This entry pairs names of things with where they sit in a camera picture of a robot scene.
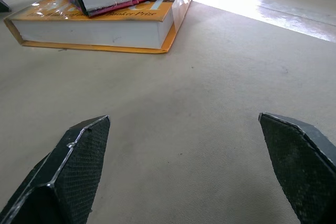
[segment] textured black surface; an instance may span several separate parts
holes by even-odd
[[[101,176],[109,126],[105,121],[85,131],[55,182],[71,223],[83,224],[88,219]]]
[[[28,174],[0,214],[0,223],[85,224],[101,176],[107,116],[71,127]]]
[[[274,172],[302,224],[336,223],[335,147],[314,126],[271,114],[260,123]]]

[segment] beige floor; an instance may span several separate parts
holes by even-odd
[[[266,1],[335,13],[334,0]],[[166,55],[21,47],[2,23],[0,52],[0,208],[68,127],[102,114],[112,130],[88,223],[298,224],[258,113],[336,144],[336,44],[206,4]]]

